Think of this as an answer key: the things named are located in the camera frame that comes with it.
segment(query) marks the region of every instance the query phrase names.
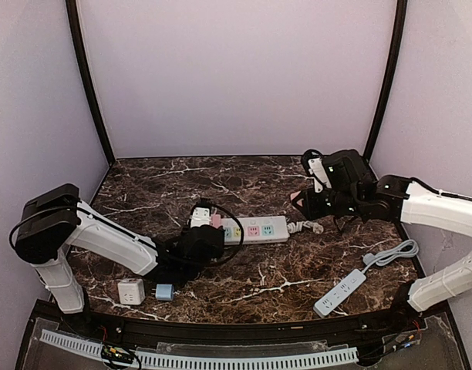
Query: white cable tray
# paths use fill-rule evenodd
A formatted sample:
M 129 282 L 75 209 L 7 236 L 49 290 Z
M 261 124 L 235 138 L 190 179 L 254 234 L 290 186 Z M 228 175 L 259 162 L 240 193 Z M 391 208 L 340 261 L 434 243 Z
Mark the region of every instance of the white cable tray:
M 102 345 L 98 342 L 74 338 L 63 333 L 43 329 L 40 340 L 76 355 L 102 361 Z M 356 347 L 309 355 L 264 357 L 264 358 L 202 358 L 177 355 L 161 355 L 137 351 L 145 369 L 189 369 L 189 370 L 311 370 L 345 365 L 358 361 Z

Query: white cable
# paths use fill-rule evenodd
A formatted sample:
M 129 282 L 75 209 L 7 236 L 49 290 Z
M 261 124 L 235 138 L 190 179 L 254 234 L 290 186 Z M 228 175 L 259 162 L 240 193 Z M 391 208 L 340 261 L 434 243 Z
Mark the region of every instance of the white cable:
M 323 226 L 318 222 L 311 221 L 291 222 L 288 224 L 288 232 L 290 234 L 299 233 L 303 230 L 303 227 L 306 227 L 307 229 L 312 229 L 315 234 L 323 233 Z
M 408 239 L 403 241 L 397 247 L 389 249 L 387 251 L 381 251 L 377 254 L 368 253 L 367 255 L 365 255 L 365 257 L 362 258 L 362 261 L 365 263 L 366 267 L 363 268 L 361 272 L 365 274 L 368 269 L 374 264 L 380 267 L 386 266 L 398 257 L 414 257 L 418 254 L 419 251 L 420 248 L 418 247 L 418 243 L 413 239 Z

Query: red wire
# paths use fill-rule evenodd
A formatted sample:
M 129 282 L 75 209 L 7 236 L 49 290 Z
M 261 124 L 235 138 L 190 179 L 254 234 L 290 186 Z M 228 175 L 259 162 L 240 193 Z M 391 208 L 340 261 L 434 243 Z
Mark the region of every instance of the red wire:
M 423 334 L 421 333 L 420 324 L 418 324 L 418 321 L 416 320 L 413 320 L 413 324 L 418 328 L 418 334 L 420 335 L 420 340 L 421 340 L 421 338 L 423 337 Z
M 100 326 L 100 328 L 104 331 L 103 341 L 106 341 L 106 339 L 107 339 L 107 330 L 106 330 L 106 328 L 103 327 L 102 325 Z

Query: black frame pole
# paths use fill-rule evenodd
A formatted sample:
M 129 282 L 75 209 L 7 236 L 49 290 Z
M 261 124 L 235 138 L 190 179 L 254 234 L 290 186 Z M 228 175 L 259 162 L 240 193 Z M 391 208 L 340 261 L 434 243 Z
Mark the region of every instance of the black frame pole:
M 392 88 L 393 77 L 396 73 L 397 59 L 399 58 L 400 42 L 403 38 L 404 22 L 406 20 L 407 0 L 397 0 L 396 18 L 393 23 L 392 40 L 390 41 L 389 58 L 385 68 L 382 89 L 378 104 L 376 105 L 375 116 L 373 117 L 372 127 L 369 131 L 368 141 L 366 142 L 363 158 L 370 161 L 378 139 L 380 127 L 382 126 L 383 116 L 389 101 L 390 89 Z
M 89 103 L 90 113 L 96 126 L 97 135 L 101 146 L 103 147 L 104 155 L 107 163 L 112 166 L 116 162 L 114 157 L 111 142 L 107 136 L 106 127 L 104 126 L 103 116 L 99 109 L 97 102 L 96 91 L 90 75 L 89 64 L 85 53 L 85 46 L 83 44 L 82 30 L 80 28 L 79 13 L 76 7 L 76 0 L 66 0 L 66 11 L 68 12 L 69 29 L 72 34 L 73 46 L 75 48 L 76 62 L 79 65 L 80 75 L 82 76 L 83 89 Z

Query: white plug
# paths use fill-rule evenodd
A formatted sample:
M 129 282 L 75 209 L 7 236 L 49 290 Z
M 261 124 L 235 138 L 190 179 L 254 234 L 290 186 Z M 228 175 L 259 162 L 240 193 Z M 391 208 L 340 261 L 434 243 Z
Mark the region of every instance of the white plug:
M 121 304 L 142 304 L 145 299 L 145 289 L 142 279 L 125 279 L 118 283 L 118 293 Z

